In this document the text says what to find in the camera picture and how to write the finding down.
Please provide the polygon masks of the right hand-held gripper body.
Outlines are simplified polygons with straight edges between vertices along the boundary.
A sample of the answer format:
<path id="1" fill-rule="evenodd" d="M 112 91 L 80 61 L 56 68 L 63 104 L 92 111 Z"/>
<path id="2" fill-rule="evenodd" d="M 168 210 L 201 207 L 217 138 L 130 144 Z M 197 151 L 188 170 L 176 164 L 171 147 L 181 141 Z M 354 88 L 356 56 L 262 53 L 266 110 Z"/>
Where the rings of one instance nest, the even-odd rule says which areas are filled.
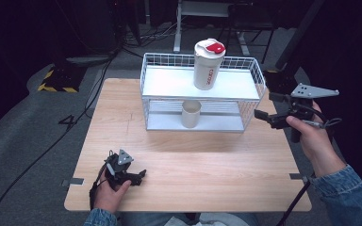
<path id="1" fill-rule="evenodd" d="M 313 101 L 316 98 L 338 95 L 339 91 L 337 89 L 324 89 L 300 83 L 290 94 L 271 92 L 269 94 L 269 99 L 288 105 L 286 113 L 275 114 L 275 116 L 293 116 L 309 125 L 329 130 L 331 126 L 340 122 L 340 118 L 327 120 L 319 110 L 314 108 Z"/>

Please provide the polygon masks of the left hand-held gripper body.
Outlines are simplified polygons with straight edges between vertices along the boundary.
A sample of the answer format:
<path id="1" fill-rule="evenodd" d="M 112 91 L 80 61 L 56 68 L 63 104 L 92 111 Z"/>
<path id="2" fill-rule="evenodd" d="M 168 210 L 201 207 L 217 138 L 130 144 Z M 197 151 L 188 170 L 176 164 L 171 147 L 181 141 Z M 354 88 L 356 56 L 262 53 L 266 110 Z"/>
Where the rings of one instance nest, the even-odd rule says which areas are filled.
<path id="1" fill-rule="evenodd" d="M 132 161 L 133 158 L 124 150 L 119 150 L 118 153 L 109 152 L 109 157 L 106 160 L 107 171 L 105 176 L 111 186 L 119 186 L 126 181 L 134 184 L 135 175 L 127 172 Z"/>

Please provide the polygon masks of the white cup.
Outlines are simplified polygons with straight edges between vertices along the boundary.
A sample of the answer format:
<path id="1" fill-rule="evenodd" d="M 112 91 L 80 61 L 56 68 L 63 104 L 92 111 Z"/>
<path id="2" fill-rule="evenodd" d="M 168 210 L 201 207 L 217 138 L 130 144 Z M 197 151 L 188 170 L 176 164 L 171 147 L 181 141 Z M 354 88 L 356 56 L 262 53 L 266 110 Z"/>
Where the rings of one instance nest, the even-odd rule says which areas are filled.
<path id="1" fill-rule="evenodd" d="M 202 105 L 199 101 L 186 100 L 182 104 L 182 125 L 187 128 L 195 127 L 198 124 L 200 118 L 201 107 Z"/>

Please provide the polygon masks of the white tumbler with red lid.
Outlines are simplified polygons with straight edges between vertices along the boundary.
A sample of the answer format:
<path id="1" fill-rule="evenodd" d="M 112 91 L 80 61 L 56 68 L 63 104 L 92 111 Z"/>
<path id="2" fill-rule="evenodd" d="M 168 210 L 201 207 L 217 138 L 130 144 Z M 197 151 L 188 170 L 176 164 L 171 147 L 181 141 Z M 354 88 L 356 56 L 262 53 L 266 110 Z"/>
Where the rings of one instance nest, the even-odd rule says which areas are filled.
<path id="1" fill-rule="evenodd" d="M 212 89 L 223 62 L 226 49 L 215 39 L 198 41 L 194 46 L 194 86 L 197 89 Z"/>

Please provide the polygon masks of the white wire shelf rack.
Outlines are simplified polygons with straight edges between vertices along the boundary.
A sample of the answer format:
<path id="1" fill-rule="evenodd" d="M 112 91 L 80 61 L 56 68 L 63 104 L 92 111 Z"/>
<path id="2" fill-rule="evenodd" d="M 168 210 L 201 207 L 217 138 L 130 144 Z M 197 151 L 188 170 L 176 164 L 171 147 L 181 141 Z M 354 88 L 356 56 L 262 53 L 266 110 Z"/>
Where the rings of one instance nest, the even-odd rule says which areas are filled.
<path id="1" fill-rule="evenodd" d="M 140 73 L 140 93 L 148 130 L 186 131 L 182 104 L 201 104 L 194 131 L 245 131 L 266 92 L 264 76 L 253 57 L 227 56 L 214 87 L 193 84 L 194 56 L 147 53 Z"/>

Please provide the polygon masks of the person's left hand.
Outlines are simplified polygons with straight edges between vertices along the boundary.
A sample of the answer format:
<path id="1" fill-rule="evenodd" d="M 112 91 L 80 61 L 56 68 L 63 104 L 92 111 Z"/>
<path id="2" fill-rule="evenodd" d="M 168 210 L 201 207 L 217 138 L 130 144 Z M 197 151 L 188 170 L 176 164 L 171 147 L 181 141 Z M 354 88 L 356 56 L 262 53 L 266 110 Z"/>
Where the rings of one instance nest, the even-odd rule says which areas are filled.
<path id="1" fill-rule="evenodd" d="M 130 186 L 131 182 L 126 181 L 118 188 L 113 189 L 106 179 L 101 179 L 96 189 L 93 207 L 114 214 L 118 210 L 122 198 Z"/>

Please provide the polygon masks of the person's right hand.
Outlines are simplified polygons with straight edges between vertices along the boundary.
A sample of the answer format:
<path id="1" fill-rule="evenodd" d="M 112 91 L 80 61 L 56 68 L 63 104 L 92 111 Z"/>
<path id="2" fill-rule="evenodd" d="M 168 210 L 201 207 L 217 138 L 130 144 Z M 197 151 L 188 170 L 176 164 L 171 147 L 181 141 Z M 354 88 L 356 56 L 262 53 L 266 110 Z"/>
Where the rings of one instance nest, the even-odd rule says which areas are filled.
<path id="1" fill-rule="evenodd" d="M 317 177 L 346 168 L 347 164 L 337 155 L 325 129 L 309 125 L 293 116 L 287 117 L 287 123 L 301 133 L 302 149 Z"/>

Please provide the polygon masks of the black slanted stand with base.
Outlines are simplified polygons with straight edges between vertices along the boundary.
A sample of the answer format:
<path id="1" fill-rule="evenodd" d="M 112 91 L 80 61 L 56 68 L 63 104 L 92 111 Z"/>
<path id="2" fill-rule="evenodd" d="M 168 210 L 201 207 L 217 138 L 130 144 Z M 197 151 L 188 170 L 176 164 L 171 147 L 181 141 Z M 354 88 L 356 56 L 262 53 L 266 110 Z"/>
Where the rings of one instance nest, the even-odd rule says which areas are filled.
<path id="1" fill-rule="evenodd" d="M 295 89 L 295 74 L 303 64 L 304 36 L 320 11 L 325 0 L 314 0 L 301 20 L 295 34 L 275 64 L 276 71 L 264 72 L 266 85 L 270 92 L 289 94 Z"/>

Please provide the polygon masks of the person's jeans legs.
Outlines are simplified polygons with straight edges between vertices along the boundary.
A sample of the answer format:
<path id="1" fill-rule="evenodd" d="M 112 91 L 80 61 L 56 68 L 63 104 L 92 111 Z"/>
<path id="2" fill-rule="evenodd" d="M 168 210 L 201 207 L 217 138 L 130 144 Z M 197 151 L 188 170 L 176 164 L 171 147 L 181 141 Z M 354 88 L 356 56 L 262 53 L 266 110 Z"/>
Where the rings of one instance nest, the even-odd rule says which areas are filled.
<path id="1" fill-rule="evenodd" d="M 213 220 L 225 226 L 259 226 L 254 214 L 250 213 L 200 213 L 188 218 L 184 213 L 122 213 L 123 226 L 164 226 L 170 218 L 180 218 L 185 222 L 194 220 Z"/>

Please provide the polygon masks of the grey tape strip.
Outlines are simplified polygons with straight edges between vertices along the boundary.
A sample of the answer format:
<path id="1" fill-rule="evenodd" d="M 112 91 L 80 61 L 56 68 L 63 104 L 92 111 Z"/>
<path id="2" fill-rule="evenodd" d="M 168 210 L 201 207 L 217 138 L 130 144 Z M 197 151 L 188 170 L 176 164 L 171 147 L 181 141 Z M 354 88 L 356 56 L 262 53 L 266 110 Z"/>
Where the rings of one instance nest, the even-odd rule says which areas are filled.
<path id="1" fill-rule="evenodd" d="M 61 182 L 61 186 L 63 186 L 63 187 L 69 187 L 70 185 L 82 186 L 83 183 L 84 183 L 83 178 L 71 178 L 68 180 L 63 180 Z"/>
<path id="2" fill-rule="evenodd" d="M 308 181 L 307 176 L 302 175 L 301 173 L 290 173 L 290 180 L 302 180 L 303 182 Z"/>

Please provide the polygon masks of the black yellow striped stand base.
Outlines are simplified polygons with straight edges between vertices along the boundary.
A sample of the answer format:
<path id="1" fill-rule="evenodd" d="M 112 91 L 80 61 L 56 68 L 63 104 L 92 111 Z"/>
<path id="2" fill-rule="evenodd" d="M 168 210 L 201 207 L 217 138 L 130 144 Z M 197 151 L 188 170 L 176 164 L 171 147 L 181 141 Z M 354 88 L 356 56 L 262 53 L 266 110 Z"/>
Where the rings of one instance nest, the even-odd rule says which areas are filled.
<path id="1" fill-rule="evenodd" d="M 87 69 L 78 66 L 60 68 L 53 66 L 43 78 L 38 91 L 79 92 Z"/>

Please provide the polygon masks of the black metal chair frame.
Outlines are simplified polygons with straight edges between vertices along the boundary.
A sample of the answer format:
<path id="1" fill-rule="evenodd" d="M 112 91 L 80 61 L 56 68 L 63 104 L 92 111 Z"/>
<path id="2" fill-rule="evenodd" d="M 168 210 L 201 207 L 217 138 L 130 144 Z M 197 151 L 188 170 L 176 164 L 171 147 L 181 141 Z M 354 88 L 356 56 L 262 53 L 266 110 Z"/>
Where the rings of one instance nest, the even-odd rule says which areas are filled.
<path id="1" fill-rule="evenodd" d="M 229 5 L 227 7 L 226 24 L 222 27 L 218 39 L 222 37 L 223 33 L 226 33 L 224 45 L 228 48 L 231 44 L 232 35 L 242 38 L 246 32 L 255 33 L 250 41 L 245 41 L 240 46 L 264 47 L 263 57 L 261 58 L 261 62 L 264 63 L 276 29 L 276 20 L 279 14 L 275 7 L 276 4 L 274 2 L 256 0 L 246 0 Z M 267 41 L 256 43 L 255 40 L 263 31 L 269 33 Z"/>

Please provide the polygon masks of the white desk frame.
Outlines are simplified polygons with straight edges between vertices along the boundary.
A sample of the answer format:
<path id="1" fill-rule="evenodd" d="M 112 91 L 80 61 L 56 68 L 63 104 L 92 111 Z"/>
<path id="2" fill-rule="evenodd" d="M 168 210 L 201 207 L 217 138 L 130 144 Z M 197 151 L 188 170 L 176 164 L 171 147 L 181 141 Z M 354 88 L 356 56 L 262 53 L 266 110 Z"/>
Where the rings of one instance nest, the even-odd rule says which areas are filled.
<path id="1" fill-rule="evenodd" d="M 229 3 L 215 2 L 214 0 L 177 0 L 176 31 L 174 36 L 173 51 L 181 50 L 181 21 L 183 16 L 205 16 L 226 18 Z"/>

